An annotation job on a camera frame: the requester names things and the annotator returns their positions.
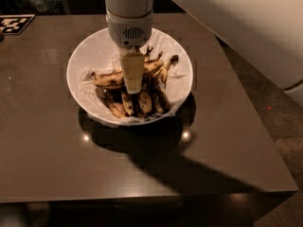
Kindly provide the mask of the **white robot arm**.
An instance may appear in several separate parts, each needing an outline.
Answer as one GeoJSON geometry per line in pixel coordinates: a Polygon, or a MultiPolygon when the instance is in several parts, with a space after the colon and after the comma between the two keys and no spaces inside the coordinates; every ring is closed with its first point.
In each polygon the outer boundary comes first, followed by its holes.
{"type": "MultiPolygon", "coordinates": [[[[171,0],[303,106],[303,0],[171,0]]],[[[114,43],[145,45],[153,0],[105,0],[114,43]]]]}

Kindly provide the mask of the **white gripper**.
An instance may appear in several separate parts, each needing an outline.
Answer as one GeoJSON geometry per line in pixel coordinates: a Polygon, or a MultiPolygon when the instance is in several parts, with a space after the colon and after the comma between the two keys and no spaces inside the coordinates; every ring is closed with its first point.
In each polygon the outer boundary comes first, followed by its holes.
{"type": "Polygon", "coordinates": [[[145,57],[138,47],[147,43],[152,35],[153,10],[108,9],[106,20],[110,36],[121,50],[121,68],[127,92],[141,90],[145,57]]]}

